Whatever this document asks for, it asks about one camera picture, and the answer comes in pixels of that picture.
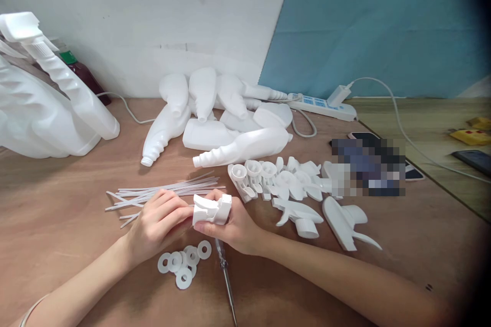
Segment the left hand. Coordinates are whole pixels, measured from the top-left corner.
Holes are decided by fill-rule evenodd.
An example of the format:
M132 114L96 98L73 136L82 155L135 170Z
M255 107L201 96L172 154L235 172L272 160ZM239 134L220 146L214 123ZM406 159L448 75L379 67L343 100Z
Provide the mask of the left hand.
M191 227L194 209L176 193L160 189L123 236L132 267L152 258Z

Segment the white cable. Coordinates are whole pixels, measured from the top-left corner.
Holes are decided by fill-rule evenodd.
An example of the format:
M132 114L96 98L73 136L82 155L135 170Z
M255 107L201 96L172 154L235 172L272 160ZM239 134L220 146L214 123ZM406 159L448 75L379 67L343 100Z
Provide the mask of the white cable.
M119 95L117 93L114 93L114 92L103 92L103 93L100 93L100 94L96 94L97 97L103 96L103 95L115 95L115 96L118 96L121 100L123 100L124 106L126 106L126 110L128 110L128 112L131 115L131 117L133 118L133 120L135 120L138 124L151 123L152 121L155 121L155 119L144 120L142 122L140 120L138 120L137 117L135 115L133 115L133 113L129 109L128 104L126 103L126 100L124 99L123 96L121 96L121 95Z
M46 298L49 294L46 294L45 296L43 296L41 299L39 299L26 313L26 315L24 316L24 318L22 319L22 321L20 321L20 325L19 327L25 327L26 326L26 322L27 322L27 319L29 318L29 316L31 315L32 311L34 310L35 307L37 307L37 305L42 302L44 300L44 298Z
M354 81L352 81L350 84L348 84L346 86L346 88L350 88L354 82L356 81L359 81L359 80L362 80L362 79L370 79L370 80L373 80L375 82L378 82L380 83L382 86L384 86L386 88L386 90L389 92L390 94L390 98L392 99L392 103L394 104L394 111L395 111L395 119L397 121L397 126L399 127L399 130L400 132L403 134L404 138L411 144L411 146L413 146L413 148L419 152L419 154L421 156L423 156L424 158L426 158L427 160L429 160L430 162L432 162L433 164L435 164L436 166L440 166L441 168L444 168L444 169L447 169L447 170L450 170L450 171L453 171L457 174L461 174L461 175L465 175L465 176L468 176L472 179L477 179L477 180L480 180L480 181L483 181L485 183L488 183L488 184L491 184L491 181L489 180L486 180L486 179L483 179L483 178L480 178L478 176L474 176L474 175L471 175L471 174L467 174L465 172L462 172L462 171L458 171L458 170L455 170L455 169L452 169L452 168L449 168L448 166L444 166L442 164L439 164L438 162L432 160L431 158L429 158L428 156L426 156L423 152L421 152L421 150L413 143L413 141L408 137L408 135L406 134L406 132L404 132L404 129L403 129L403 126L400 122L400 117L399 117L399 110L397 109L397 103L395 101L395 97L394 97L394 94L392 93L391 89L389 88L389 86L387 84L385 84L384 82L382 82L381 80L377 79L377 78L372 78L372 77L361 77L361 78L358 78L358 79L355 79Z
M312 134L302 134L300 133L298 130L297 130L297 126L295 125L295 119L292 120L292 128L293 128L293 131L299 135L300 137L302 138L312 138L312 137L315 137L317 135L317 128L315 126L315 124L313 123L312 120L310 120L310 118L307 116L307 114L305 112L303 112L302 110L293 110L292 108L290 108L292 111L297 111L299 113L301 113L303 115L303 117L308 121L308 123L310 124L310 126L312 127Z
M291 102L291 101L298 101L298 100L301 100L303 98L303 95L302 94L297 94L297 96L293 99L287 99L287 100L268 100L268 102ZM307 116L307 114L305 112L303 112L302 110L300 109L292 109L290 107L290 110L292 111L297 111L299 113L301 113L303 115L303 117L307 120L307 122L310 124L310 126L312 127L312 131L313 133L312 134L302 134L298 131L297 129L297 126L295 125L295 120L292 120L292 128L293 128L293 131L300 137L302 138L312 138L312 137L315 137L317 135L317 128L315 126L315 124L313 123L312 120L310 120L310 118Z

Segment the finger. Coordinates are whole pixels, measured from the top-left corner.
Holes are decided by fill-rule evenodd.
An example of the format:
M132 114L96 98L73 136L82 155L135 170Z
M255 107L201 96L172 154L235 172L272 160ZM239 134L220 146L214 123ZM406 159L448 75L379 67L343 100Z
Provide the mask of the finger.
M165 202L164 205L161 205L160 207L156 208L152 217L155 219L155 222L159 222L164 217L166 217L169 213L173 212L179 207L189 207L189 205L181 198L176 196Z
M157 233L163 238L174 226L180 222L183 222L188 217L191 217L193 212L194 208L190 206L176 208L158 222Z
M157 198L162 197L167 192L168 191L165 190L165 189L159 189L159 190L157 190L157 192L153 195L153 197L151 197L149 200L147 200L147 203L145 203L145 204L152 203L152 202L156 201Z
M218 189L213 189L211 192L209 192L207 195L206 195L206 199L211 199L211 200L218 200L221 198L221 196L225 194L224 192L222 192L221 190L218 190Z
M149 208L158 208L162 206L162 204L168 202L170 199L177 197L177 194L173 191L167 191L164 195L157 198L154 202L151 202L148 206Z
M225 236L225 225L217 225L208 221L199 221L194 225L194 229L212 238L217 238L223 241Z
M165 235L165 238L162 242L161 250L163 250L163 249L167 248L169 245L171 245L174 241L176 241L178 238L180 238L187 230L192 228L192 226L193 226L193 219L191 217L188 217L183 222L174 226Z

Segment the right hand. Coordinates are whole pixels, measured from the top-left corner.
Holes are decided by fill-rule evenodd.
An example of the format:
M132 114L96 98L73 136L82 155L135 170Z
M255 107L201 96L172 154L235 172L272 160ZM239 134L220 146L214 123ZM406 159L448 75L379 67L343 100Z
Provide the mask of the right hand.
M217 201L222 194L224 194L222 191L214 189L208 193L206 198ZM254 223L237 197L232 197L232 208L226 225L199 221L195 224L194 229L212 238L220 239L235 250L249 255L258 255L259 245L266 233Z

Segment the white plastic washer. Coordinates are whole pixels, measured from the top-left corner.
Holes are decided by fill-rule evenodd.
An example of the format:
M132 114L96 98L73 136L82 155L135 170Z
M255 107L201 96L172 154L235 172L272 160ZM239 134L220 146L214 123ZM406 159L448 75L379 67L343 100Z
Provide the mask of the white plastic washer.
M187 267L181 268L179 272L175 274L175 284L181 290L187 289L189 285L191 285L191 281L193 281L193 275L191 270Z
M189 270L191 270L191 275L194 276L196 275L196 271L198 270L198 267L197 266L190 266L190 265L187 265L186 266Z
M167 267L171 272L177 272L183 264L183 256L179 252L174 252L170 255L169 261L167 262Z
M174 274L178 273L181 268L188 266L188 262L186 260L186 253L184 253L184 251L182 251L182 250L179 253L183 257L183 262L181 263L181 266L179 267L179 269L174 271Z
M157 262L157 268L159 269L160 273L169 272L169 259L170 259L170 253L164 253L160 256L159 261Z
M208 240L203 240L198 245L198 255L201 259L208 259L211 255L211 244Z
M198 249L196 247L186 250L186 262L190 266L197 266L199 263Z

